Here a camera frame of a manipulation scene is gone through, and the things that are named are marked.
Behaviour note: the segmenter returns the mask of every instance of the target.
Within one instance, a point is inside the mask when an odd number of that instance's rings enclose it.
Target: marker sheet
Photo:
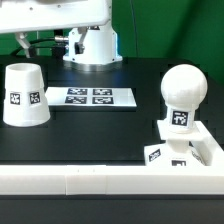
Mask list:
[[[50,106],[137,106],[130,88],[48,87],[46,97]]]

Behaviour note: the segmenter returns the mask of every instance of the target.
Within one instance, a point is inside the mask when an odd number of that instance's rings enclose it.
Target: black table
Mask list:
[[[2,121],[5,66],[39,64],[45,88],[132,88],[137,108],[50,107],[51,119],[29,128]],[[144,146],[160,143],[156,120],[166,116],[160,92],[165,72],[181,59],[124,59],[122,68],[81,72],[49,57],[0,57],[0,164],[144,165]],[[224,88],[208,79],[196,112],[224,146]],[[1,196],[2,223],[222,223],[223,196]]]

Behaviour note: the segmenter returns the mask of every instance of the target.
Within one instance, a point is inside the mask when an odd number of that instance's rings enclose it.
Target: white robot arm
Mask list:
[[[84,26],[109,20],[106,0],[0,0],[0,33]]]
[[[87,71],[119,66],[112,0],[0,0],[0,34],[15,33],[31,57],[26,32],[72,28],[65,65]]]

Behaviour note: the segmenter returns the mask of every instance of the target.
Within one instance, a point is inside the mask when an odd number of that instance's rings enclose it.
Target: white ball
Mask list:
[[[166,105],[187,111],[198,108],[206,96],[207,88],[207,81],[201,70],[187,64],[171,68],[161,83]]]

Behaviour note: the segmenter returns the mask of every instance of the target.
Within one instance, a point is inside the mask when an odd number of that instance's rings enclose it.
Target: white cup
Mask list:
[[[5,73],[3,121],[18,127],[43,124],[50,119],[39,65],[11,64]]]

